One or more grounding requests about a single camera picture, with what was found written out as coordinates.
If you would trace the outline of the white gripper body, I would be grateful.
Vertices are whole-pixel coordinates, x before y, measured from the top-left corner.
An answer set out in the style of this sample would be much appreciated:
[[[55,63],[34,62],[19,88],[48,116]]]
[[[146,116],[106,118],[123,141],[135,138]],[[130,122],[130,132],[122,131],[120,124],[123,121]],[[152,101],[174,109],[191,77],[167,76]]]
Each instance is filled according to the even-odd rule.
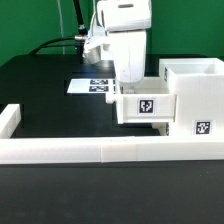
[[[119,84],[138,84],[144,78],[146,30],[151,27],[151,0],[98,0],[92,26],[84,43],[90,64],[102,60],[103,51],[112,54]]]

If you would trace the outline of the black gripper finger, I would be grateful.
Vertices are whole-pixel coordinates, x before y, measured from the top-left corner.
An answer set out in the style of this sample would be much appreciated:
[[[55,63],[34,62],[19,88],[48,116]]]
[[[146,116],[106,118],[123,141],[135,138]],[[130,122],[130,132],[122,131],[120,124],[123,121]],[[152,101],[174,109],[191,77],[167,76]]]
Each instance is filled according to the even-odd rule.
[[[134,86],[133,85],[124,85],[123,86],[123,93],[124,94],[134,94]]]

